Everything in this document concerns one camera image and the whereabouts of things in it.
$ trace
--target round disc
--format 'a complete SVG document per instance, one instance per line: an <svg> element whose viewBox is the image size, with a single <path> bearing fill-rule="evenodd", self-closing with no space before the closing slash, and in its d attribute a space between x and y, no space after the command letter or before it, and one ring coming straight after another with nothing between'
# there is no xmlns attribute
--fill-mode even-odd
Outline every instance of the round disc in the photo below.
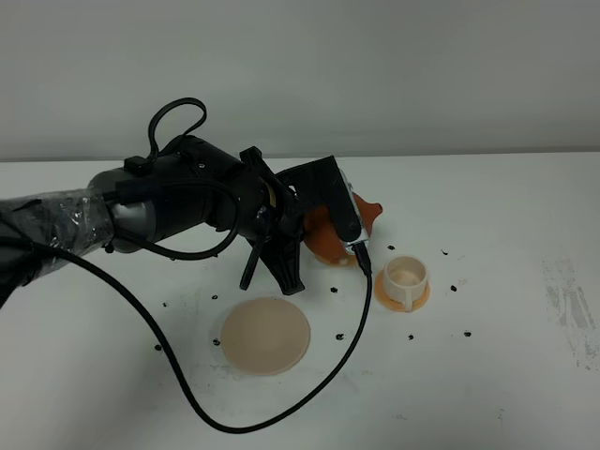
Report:
<svg viewBox="0 0 600 450"><path fill-rule="evenodd" d="M254 375L284 372L302 359L310 326L302 311L285 300L258 298L237 307L221 328L225 357Z"/></svg>

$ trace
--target white table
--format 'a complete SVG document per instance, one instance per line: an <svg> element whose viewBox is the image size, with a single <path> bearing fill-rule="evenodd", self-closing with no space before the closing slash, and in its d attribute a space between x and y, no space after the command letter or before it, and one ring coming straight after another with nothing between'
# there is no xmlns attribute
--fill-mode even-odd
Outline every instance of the white table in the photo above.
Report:
<svg viewBox="0 0 600 450"><path fill-rule="evenodd" d="M268 162L281 170L304 160ZM119 164L0 164L1 195L83 187ZM339 164L361 196L383 205L370 245L375 270L416 255L430 269L431 296L411 314L374 301L348 365L304 409L250 435L209 428L141 318L70 266L19 289L0 311L0 447L599 448L600 154ZM191 251L221 237L201 226L165 245ZM358 269L323 266L303 248L307 289L290 301L311 325L307 355L275 377L243 375L213 339L233 306L279 295L261 264L250 289L237 288L249 252L238 238L206 262L144 251L88 257L138 295L201 404L232 426L281 412L329 372L356 329L365 290Z"/></svg>

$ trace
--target cup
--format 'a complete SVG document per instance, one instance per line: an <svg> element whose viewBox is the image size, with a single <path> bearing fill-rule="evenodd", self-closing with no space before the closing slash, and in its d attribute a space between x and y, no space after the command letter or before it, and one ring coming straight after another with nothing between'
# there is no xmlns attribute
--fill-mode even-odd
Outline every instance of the cup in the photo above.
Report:
<svg viewBox="0 0 600 450"><path fill-rule="evenodd" d="M383 290L394 301L404 305L404 310L413 310L428 285L429 272L423 262L414 256L398 256L383 269Z"/></svg>

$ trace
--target black wire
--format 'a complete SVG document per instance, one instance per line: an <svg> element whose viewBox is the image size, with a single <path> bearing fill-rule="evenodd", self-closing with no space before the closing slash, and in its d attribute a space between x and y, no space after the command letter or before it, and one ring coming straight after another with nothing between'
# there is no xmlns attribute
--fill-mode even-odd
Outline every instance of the black wire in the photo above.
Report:
<svg viewBox="0 0 600 450"><path fill-rule="evenodd" d="M334 367L334 369L331 371L331 373L329 375L327 375L327 377L317 387L315 387L312 391L310 391L310 393L308 393L308 395L306 395L304 398L302 398L300 401L298 401L295 405L293 405L291 408L287 409L286 411L282 412L281 414L276 415L275 417L273 417L269 420L265 420L264 422L261 422L259 424L252 425L250 427L228 427L228 426L222 425L219 422L217 422L216 420L214 420L202 409L202 407L200 406L200 404L198 403L198 401L192 394L189 384L186 380L186 377L184 376L184 373L183 373L182 369L180 368L179 363L177 362L175 353L173 353L173 349L171 348L169 341L167 340L164 333L158 326L157 322L150 315L148 310L145 307L143 307L142 303L140 303L140 301L135 297L135 295L133 295L133 293L131 293L119 281L117 281L115 278L111 277L109 274L104 272L102 269L100 269L96 265L86 261L83 258L80 258L77 255L69 253L68 251L65 251L61 248L49 247L49 246L45 246L43 244L32 242L30 240L18 239L18 238L12 238L12 237L0 237L0 246L13 247L13 248L33 248L33 249L37 250L40 253L40 255L42 255L42 256L46 255L46 256L51 256L51 257L67 260L70 263L74 263L74 264L80 266L82 269L85 269L89 273L100 278L102 281L104 281L109 286L111 286L113 289L115 289L118 293L120 293L129 302L129 304L132 305L136 311L138 311L138 313L142 316L144 321L148 324L148 326L150 327L150 329L152 330L154 335L157 337L158 343L162 346L162 348L165 352L165 355L167 356L167 359L169 360L169 364L171 364L172 371L174 372L175 377L177 378L177 381L179 382L179 385L181 386L181 390L183 391L184 396L186 397L187 401L189 402L189 405L192 407L194 412L196 414L198 414L200 416L200 418L208 426L210 426L218 431L222 431L224 433L230 433L230 434L251 433L253 431L258 431L260 429L267 428L267 427L270 427L270 426L276 424L277 422L285 419L286 417L295 413L300 408L302 408L304 405L309 403L313 398L315 398L315 396L317 396L324 389L324 387L327 384L329 384L336 377L336 375L338 375L339 371L346 364L346 361L348 361L348 359L350 358L350 355L353 353L354 348L356 347L356 344L358 343L358 340L360 339L361 335L363 334L363 329L365 328L365 323L367 321L368 308L369 308L370 301L371 301L371 290L373 287L372 286L373 279L370 275L370 264L369 264L369 268L367 269L368 254L364 247L364 244L359 244L358 246L361 246L361 247L356 247L355 253L356 253L358 261L361 265L361 268L365 272L365 275L367 275L367 297L365 299L365 306L363 308L363 314L360 318L360 323L358 324L358 328L356 330L356 335L354 336L352 342L350 343L350 346L348 347L348 350L344 353L344 355L342 356L339 363L337 363L337 365Z"/></svg>
<svg viewBox="0 0 600 450"><path fill-rule="evenodd" d="M154 114L154 117L152 117L152 119L150 120L150 124L148 125L148 140L150 141L150 156L147 159L149 162L153 163L158 158L159 151L158 151L158 144L157 144L157 137L156 137L158 122L160 122L160 120L169 111L174 110L175 108L177 108L179 106L183 106L183 105L193 105L193 106L197 106L198 108L200 108L202 110L202 118L198 122L196 122L194 125L189 127L186 131L184 131L184 133L179 137L179 141L177 142L177 144L179 144L179 142L181 142L181 140L189 132L198 128L206 121L206 116L207 116L206 106L204 105L204 103L199 101L197 98L193 98L193 97L179 98L178 100L174 100L171 103L160 108L160 110L158 110L158 112L156 114Z"/></svg>
<svg viewBox="0 0 600 450"><path fill-rule="evenodd" d="M242 214L239 199L235 197L232 191L222 183L210 179L189 179L164 181L157 184L157 186L161 189L209 188L211 190L214 190L215 192L223 194L225 197L231 200L234 207L233 225L227 236L225 236L225 238L223 238L223 240L219 242L216 246L209 248L208 250L191 252L171 250L170 248L158 246L157 244L149 242L141 238L137 234L133 232L128 232L126 230L116 229L114 231L115 237L123 239L124 241L128 241L131 244L134 244L140 248L144 248L158 255L166 256L167 258L171 258L173 260L198 261L216 257L221 251L227 248L231 242L233 242L233 239L235 239L235 236L237 236L237 234L239 233L240 227L242 225ZM123 191L116 190L114 192L107 192L103 194L103 198L105 201L118 201L120 195L123 195Z"/></svg>

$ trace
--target orange object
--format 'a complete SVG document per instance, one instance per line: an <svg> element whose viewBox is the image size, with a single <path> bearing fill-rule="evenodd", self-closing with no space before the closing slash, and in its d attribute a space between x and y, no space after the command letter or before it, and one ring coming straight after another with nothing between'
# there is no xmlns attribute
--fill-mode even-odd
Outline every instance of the orange object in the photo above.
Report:
<svg viewBox="0 0 600 450"><path fill-rule="evenodd" d="M356 194L353 196L367 233L371 235L373 221L383 212L383 208L378 203L365 202ZM304 229L304 242L319 261L330 265L356 263L356 257L349 255L342 246L326 206L320 206L305 216Z"/></svg>

